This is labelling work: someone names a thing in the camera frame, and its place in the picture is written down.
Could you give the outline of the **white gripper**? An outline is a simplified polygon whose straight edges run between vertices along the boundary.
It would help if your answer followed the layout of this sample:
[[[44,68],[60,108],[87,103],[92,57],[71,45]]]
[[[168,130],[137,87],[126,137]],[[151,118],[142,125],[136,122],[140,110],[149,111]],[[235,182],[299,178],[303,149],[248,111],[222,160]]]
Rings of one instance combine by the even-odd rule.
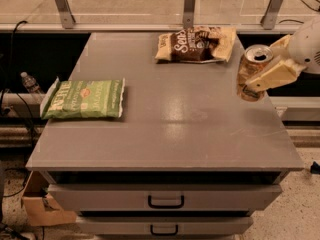
[[[304,23],[292,36],[281,37],[269,48],[273,60],[245,82],[249,90],[260,92],[293,83],[305,67],[307,73],[320,74],[320,16]]]

